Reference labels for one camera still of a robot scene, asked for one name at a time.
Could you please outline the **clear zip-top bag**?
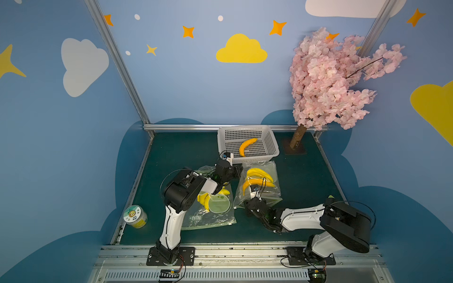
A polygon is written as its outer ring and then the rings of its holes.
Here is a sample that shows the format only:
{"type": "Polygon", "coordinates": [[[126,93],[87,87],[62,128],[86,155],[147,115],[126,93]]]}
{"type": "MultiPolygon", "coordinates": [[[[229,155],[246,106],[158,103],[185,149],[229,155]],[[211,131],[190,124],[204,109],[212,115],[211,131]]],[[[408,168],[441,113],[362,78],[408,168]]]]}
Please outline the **clear zip-top bag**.
{"type": "Polygon", "coordinates": [[[274,161],[243,165],[233,202],[234,209],[244,209],[245,203],[252,198],[265,200],[269,206],[274,206],[283,200],[274,161]]]}

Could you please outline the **green printed zip-top bag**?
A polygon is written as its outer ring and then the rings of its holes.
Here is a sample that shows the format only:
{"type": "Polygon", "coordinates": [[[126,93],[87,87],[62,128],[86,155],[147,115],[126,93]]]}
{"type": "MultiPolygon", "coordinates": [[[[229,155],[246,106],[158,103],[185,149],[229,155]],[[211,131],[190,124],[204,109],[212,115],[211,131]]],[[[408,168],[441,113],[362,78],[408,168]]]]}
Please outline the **green printed zip-top bag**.
{"type": "Polygon", "coordinates": [[[216,195],[201,192],[186,211],[182,230],[193,231],[236,224],[232,201],[229,183],[216,195]]]}

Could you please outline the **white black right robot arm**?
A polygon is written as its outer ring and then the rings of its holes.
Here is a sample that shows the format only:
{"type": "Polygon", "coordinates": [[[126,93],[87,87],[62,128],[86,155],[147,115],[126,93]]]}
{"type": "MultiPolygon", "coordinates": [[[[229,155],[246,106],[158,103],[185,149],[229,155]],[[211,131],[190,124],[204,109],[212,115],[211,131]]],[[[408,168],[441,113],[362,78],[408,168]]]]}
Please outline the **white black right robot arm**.
{"type": "Polygon", "coordinates": [[[311,263],[345,249],[361,254],[370,250],[371,217],[332,196],[323,204],[303,209],[274,209],[255,197],[245,202],[245,208],[273,233],[323,230],[312,235],[303,250],[304,259],[311,263]]]}

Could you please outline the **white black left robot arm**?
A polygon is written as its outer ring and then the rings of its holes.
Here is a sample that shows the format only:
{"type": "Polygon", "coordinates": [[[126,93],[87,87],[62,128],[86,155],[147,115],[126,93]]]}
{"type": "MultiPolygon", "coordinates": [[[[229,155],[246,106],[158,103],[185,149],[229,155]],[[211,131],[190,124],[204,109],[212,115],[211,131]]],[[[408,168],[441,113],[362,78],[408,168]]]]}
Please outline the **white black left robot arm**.
{"type": "Polygon", "coordinates": [[[165,204],[165,222],[156,248],[167,261],[173,262],[179,255],[180,234],[185,214],[196,202],[208,212],[224,213],[230,208],[227,186],[241,176],[243,167],[232,163],[232,158],[219,159],[214,171],[200,174],[187,167],[176,171],[177,175],[162,192],[165,204]]]}

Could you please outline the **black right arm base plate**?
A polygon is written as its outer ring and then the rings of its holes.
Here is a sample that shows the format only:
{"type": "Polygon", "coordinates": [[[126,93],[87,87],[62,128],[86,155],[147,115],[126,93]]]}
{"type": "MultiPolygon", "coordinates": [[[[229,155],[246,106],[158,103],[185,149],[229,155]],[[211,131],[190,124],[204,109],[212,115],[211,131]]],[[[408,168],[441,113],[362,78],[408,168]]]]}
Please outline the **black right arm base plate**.
{"type": "Polygon", "coordinates": [[[315,254],[310,248],[302,246],[289,246],[287,248],[287,256],[290,266],[296,265],[336,265],[336,260],[333,254],[323,258],[315,254]]]}

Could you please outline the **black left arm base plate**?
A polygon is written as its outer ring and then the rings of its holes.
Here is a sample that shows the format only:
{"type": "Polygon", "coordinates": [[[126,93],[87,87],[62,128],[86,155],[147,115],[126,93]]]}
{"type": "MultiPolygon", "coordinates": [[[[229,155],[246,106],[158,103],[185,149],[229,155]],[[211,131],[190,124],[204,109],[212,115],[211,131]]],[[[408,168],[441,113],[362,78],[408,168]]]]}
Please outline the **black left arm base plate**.
{"type": "Polygon", "coordinates": [[[184,263],[186,266],[193,266],[195,260],[195,247],[183,246],[179,247],[176,255],[172,255],[171,259],[166,259],[157,247],[151,247],[149,250],[146,265],[147,266],[177,266],[184,263]]]}

